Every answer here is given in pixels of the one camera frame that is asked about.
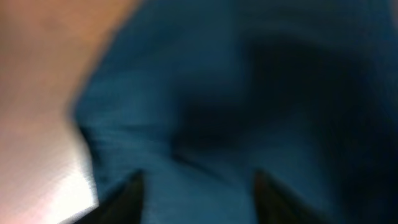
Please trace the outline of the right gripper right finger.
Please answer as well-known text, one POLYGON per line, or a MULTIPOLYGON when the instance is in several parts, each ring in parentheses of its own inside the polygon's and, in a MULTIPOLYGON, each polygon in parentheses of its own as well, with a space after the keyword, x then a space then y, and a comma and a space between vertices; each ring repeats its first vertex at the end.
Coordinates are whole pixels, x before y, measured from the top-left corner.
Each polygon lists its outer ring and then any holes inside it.
POLYGON ((320 212, 262 170, 254 176, 253 196, 258 224, 323 224, 320 212))

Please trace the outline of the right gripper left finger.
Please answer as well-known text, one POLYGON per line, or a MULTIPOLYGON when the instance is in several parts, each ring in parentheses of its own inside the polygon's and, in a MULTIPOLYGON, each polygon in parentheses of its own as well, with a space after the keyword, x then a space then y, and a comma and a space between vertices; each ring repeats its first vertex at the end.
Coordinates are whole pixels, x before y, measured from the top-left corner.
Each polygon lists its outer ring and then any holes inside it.
POLYGON ((144 173, 139 170, 110 198, 73 224, 140 224, 144 208, 144 173))

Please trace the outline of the navy blue shorts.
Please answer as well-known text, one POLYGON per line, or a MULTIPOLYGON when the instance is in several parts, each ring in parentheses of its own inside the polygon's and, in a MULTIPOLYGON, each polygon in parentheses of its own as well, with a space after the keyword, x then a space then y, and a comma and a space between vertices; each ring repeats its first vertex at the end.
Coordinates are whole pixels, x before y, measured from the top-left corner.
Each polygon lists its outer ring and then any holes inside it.
POLYGON ((397 222, 391 1, 144 1, 75 119, 99 205, 143 171, 141 223, 258 223, 257 170, 323 223, 397 222))

